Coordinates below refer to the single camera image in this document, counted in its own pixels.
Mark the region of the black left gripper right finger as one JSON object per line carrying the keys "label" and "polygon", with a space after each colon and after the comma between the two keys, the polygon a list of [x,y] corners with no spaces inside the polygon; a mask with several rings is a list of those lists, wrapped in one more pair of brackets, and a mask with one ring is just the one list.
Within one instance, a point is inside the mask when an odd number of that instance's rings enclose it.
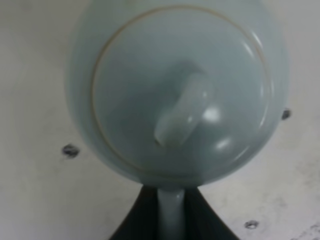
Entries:
{"label": "black left gripper right finger", "polygon": [[239,240],[210,207],[198,188],[185,191],[184,217],[186,240]]}

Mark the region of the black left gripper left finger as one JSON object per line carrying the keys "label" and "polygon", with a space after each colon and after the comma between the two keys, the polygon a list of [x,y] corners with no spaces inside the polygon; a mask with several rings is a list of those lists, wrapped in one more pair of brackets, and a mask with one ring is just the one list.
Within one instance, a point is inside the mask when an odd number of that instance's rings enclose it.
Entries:
{"label": "black left gripper left finger", "polygon": [[157,189],[143,186],[126,218],[111,240],[156,240],[158,231]]}

